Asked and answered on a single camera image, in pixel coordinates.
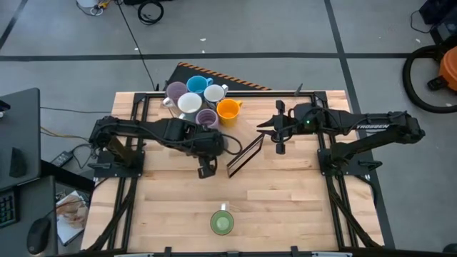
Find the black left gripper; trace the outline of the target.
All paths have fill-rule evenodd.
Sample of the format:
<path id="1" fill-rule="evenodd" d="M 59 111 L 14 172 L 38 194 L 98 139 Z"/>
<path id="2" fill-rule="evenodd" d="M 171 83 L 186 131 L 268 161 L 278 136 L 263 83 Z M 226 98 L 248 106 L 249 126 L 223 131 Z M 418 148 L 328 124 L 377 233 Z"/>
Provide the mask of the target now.
<path id="1" fill-rule="evenodd" d="M 214 156 L 207 161 L 205 157 L 199 157 L 199 178 L 214 176 L 218 168 L 218 159 L 224 152 L 225 143 L 222 133 L 219 131 L 199 131 L 191 138 L 191 153 L 195 156 Z"/>

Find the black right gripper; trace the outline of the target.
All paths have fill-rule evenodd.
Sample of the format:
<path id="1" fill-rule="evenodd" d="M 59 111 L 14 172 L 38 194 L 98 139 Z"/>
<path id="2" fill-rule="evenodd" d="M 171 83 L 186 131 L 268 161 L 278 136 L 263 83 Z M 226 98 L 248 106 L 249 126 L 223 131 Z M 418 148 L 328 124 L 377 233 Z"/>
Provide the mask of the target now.
<path id="1" fill-rule="evenodd" d="M 259 133 L 268 135 L 276 143 L 276 153 L 284 155 L 286 153 L 285 142 L 292 137 L 293 127 L 296 125 L 295 118 L 292 115 L 293 109 L 290 108 L 286 114 L 285 103 L 282 100 L 276 100 L 276 109 L 278 115 L 259 125 L 257 128 L 274 127 L 274 130 L 258 130 Z"/>

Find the orange mug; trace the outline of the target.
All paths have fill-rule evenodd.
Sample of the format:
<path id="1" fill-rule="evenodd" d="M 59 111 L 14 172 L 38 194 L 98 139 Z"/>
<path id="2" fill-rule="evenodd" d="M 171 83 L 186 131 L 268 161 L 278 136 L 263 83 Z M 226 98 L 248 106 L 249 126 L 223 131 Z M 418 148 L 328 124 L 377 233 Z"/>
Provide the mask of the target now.
<path id="1" fill-rule="evenodd" d="M 225 127 L 235 126 L 242 104 L 242 101 L 234 99 L 224 99 L 219 102 L 216 107 L 216 113 L 219 116 L 220 123 Z"/>

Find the lilac ribbed bubble mug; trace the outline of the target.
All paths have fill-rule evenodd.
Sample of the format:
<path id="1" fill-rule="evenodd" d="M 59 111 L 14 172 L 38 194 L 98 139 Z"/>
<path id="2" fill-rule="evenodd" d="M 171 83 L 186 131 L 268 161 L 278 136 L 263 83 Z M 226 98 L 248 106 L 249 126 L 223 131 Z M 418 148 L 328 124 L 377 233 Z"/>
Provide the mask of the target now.
<path id="1" fill-rule="evenodd" d="M 197 124 L 206 126 L 209 129 L 218 129 L 219 128 L 219 116 L 212 109 L 202 109 L 200 110 L 195 118 Z"/>

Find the white enamel mug dark rim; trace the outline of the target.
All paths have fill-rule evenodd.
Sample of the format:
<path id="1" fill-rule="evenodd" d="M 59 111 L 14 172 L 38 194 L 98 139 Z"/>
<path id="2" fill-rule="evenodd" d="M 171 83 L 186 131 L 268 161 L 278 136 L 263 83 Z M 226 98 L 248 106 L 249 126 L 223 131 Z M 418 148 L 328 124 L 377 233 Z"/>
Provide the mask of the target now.
<path id="1" fill-rule="evenodd" d="M 225 98 L 228 90 L 229 87 L 226 84 L 213 84 L 208 86 L 204 91 L 204 100 L 207 106 L 211 109 L 215 109 L 217 104 Z"/>

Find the teal mug white interior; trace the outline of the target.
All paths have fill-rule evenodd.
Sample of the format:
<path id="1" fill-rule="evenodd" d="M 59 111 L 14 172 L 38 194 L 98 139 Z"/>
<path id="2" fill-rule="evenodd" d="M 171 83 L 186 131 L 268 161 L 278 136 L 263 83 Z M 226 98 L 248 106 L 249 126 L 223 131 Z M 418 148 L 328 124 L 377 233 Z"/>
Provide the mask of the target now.
<path id="1" fill-rule="evenodd" d="M 203 100 L 198 94 L 188 92 L 178 99 L 177 104 L 178 109 L 181 112 L 179 118 L 194 122 L 197 113 L 202 108 Z"/>

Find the purple mug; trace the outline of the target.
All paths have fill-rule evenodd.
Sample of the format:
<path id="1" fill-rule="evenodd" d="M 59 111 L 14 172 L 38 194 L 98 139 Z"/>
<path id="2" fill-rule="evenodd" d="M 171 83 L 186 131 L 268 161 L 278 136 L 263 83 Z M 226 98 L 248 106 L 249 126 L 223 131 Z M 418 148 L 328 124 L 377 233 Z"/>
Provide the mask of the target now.
<path id="1" fill-rule="evenodd" d="M 162 104 L 167 108 L 177 106 L 178 99 L 187 92 L 188 89 L 186 84 L 180 81 L 172 82 L 167 86 L 165 90 L 166 97 L 162 101 Z"/>

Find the blue mug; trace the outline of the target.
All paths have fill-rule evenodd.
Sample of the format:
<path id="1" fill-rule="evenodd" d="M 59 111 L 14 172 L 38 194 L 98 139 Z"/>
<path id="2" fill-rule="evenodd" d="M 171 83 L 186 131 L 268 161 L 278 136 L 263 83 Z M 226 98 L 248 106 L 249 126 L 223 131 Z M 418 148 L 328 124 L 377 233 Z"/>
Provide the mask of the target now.
<path id="1" fill-rule="evenodd" d="M 200 97 L 204 95 L 206 88 L 214 83 L 212 78 L 203 76 L 192 76 L 186 82 L 188 92 L 198 94 Z"/>

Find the light green mug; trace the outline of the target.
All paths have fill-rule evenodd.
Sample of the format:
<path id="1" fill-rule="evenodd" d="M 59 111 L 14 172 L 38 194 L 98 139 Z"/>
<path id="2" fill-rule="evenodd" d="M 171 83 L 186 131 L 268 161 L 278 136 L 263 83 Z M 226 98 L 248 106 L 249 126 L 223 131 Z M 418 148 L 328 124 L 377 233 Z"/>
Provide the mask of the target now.
<path id="1" fill-rule="evenodd" d="M 220 236 L 229 234 L 234 228 L 234 218 L 227 210 L 227 204 L 222 203 L 218 211 L 216 211 L 210 220 L 211 230 Z"/>

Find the black mat hazard stripes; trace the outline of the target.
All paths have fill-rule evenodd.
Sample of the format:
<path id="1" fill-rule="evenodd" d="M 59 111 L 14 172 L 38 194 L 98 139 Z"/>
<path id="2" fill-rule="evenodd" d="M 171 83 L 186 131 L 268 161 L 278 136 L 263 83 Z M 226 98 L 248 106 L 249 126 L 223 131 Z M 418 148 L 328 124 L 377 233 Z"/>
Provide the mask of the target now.
<path id="1" fill-rule="evenodd" d="M 171 77 L 166 80 L 164 84 L 164 91 L 169 84 L 177 81 L 185 84 L 193 76 L 202 76 L 207 79 L 213 79 L 213 84 L 220 86 L 225 84 L 228 86 L 230 91 L 270 91 L 270 88 L 260 84 L 186 62 L 178 63 Z"/>

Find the white paper pad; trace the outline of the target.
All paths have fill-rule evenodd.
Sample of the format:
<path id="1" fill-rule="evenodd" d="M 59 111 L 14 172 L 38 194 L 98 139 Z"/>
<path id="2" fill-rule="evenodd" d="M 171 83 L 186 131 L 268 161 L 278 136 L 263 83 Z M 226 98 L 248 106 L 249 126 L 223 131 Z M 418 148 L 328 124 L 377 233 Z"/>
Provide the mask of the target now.
<path id="1" fill-rule="evenodd" d="M 84 231 L 88 213 L 87 200 L 77 191 L 56 203 L 57 234 L 63 246 L 67 246 Z"/>

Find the black power adapter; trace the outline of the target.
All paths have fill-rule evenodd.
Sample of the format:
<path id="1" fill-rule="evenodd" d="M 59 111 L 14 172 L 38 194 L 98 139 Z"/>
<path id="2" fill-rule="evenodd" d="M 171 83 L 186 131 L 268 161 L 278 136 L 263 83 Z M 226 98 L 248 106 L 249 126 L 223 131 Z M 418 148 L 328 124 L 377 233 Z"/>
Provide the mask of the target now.
<path id="1" fill-rule="evenodd" d="M 70 160 L 74 157 L 74 154 L 72 151 L 62 151 L 57 157 L 55 157 L 52 161 L 51 164 L 62 168 L 65 166 Z"/>

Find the black computer mouse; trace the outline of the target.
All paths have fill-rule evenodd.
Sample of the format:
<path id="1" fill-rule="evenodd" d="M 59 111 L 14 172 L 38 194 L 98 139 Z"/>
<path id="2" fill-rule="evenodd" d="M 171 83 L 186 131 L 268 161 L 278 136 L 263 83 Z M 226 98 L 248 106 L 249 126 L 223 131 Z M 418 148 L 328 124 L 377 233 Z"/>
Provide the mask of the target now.
<path id="1" fill-rule="evenodd" d="M 31 255 L 37 255 L 45 250 L 49 241 L 51 222 L 47 217 L 36 219 L 26 237 L 26 249 Z"/>

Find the orange vacuum cleaner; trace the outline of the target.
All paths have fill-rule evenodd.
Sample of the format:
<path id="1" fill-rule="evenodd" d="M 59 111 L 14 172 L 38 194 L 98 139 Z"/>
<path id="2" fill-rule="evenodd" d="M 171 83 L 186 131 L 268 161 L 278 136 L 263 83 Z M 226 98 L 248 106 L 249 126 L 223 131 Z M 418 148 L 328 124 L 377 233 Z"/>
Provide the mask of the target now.
<path id="1" fill-rule="evenodd" d="M 457 46 L 444 54 L 438 75 L 447 82 L 448 88 L 457 91 Z"/>

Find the black wedge-shaped object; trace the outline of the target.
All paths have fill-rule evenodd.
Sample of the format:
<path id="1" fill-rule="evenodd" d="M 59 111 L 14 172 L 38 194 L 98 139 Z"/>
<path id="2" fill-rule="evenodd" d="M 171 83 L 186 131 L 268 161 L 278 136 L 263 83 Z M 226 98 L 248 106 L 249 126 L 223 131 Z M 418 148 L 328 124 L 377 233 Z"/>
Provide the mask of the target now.
<path id="1" fill-rule="evenodd" d="M 13 178 L 20 178 L 27 172 L 26 158 L 24 153 L 19 149 L 13 147 L 11 150 L 11 162 L 9 176 Z"/>

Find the grey desk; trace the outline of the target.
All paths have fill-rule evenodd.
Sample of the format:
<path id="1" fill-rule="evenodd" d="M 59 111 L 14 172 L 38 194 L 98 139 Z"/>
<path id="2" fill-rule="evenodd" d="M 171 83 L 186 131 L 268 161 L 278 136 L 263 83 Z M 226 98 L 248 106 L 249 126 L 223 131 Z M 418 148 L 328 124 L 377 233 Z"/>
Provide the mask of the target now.
<path id="1" fill-rule="evenodd" d="M 0 228 L 0 257 L 48 257 L 58 253 L 55 214 L 55 179 L 47 176 L 19 186 L 19 222 Z M 32 223 L 48 218 L 50 230 L 43 252 L 32 255 L 26 247 Z"/>
<path id="2" fill-rule="evenodd" d="M 0 96 L 10 105 L 0 118 L 0 190 L 32 181 L 41 175 L 40 90 L 37 88 Z M 19 148 L 26 158 L 27 172 L 9 176 L 11 150 Z"/>

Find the black keyboard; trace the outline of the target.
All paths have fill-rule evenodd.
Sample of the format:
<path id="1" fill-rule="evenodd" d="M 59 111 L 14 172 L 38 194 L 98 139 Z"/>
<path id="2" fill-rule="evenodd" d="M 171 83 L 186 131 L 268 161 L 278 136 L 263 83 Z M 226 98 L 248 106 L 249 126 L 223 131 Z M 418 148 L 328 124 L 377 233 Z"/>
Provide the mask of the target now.
<path id="1" fill-rule="evenodd" d="M 0 191 L 0 228 L 19 222 L 19 191 L 9 188 Z"/>

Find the black equipment case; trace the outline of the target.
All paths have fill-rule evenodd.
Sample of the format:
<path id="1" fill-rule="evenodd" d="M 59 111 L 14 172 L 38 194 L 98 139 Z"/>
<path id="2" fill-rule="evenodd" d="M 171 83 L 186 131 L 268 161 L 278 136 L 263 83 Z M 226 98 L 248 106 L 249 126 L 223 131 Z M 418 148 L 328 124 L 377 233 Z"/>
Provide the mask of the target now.
<path id="1" fill-rule="evenodd" d="M 426 0 L 419 9 L 435 44 L 457 36 L 457 0 Z"/>

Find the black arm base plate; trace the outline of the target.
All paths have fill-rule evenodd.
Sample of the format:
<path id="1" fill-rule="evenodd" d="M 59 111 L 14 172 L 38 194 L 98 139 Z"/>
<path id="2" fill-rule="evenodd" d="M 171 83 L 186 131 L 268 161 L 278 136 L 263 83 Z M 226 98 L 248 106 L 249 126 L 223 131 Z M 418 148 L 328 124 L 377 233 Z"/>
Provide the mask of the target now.
<path id="1" fill-rule="evenodd" d="M 144 151 L 134 151 L 132 164 L 127 166 L 123 161 L 117 160 L 111 152 L 102 151 L 96 163 L 90 163 L 89 167 L 94 170 L 94 176 L 97 178 L 138 178 L 143 173 L 144 158 Z"/>
<path id="2" fill-rule="evenodd" d="M 368 159 L 368 152 L 358 153 L 342 164 L 331 164 L 328 148 L 317 151 L 321 174 L 324 176 L 365 176 L 376 170 L 383 163 Z"/>

